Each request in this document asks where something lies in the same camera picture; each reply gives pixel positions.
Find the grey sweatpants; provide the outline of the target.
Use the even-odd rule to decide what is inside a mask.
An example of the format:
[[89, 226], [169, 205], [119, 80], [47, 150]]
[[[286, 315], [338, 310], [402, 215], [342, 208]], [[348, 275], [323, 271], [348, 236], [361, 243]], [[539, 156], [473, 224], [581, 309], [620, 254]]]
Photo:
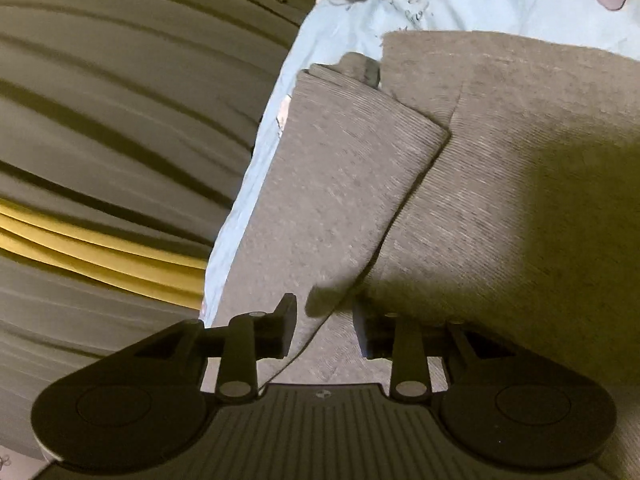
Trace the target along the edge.
[[355, 304], [480, 324], [600, 382], [639, 474], [639, 64], [492, 32], [393, 32], [302, 70], [212, 315], [303, 305], [273, 377], [359, 374]]

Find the grey and yellow curtain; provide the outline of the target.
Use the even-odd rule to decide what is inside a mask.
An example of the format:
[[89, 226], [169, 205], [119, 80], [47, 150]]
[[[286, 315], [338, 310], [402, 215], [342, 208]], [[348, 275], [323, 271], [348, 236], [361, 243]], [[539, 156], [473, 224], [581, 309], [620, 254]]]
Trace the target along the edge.
[[1, 0], [1, 444], [58, 378], [200, 313], [316, 0]]

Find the light blue patterned bedsheet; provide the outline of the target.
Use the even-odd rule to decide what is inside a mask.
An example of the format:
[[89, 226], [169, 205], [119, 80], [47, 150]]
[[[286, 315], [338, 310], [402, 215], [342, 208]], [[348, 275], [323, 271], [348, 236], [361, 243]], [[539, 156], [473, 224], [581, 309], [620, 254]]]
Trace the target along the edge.
[[554, 44], [639, 56], [639, 0], [619, 11], [597, 0], [317, 0], [300, 26], [262, 113], [250, 166], [218, 233], [205, 273], [201, 320], [214, 324], [222, 290], [278, 147], [278, 115], [300, 70], [333, 63], [349, 51], [382, 55], [382, 38], [395, 30], [505, 32]]

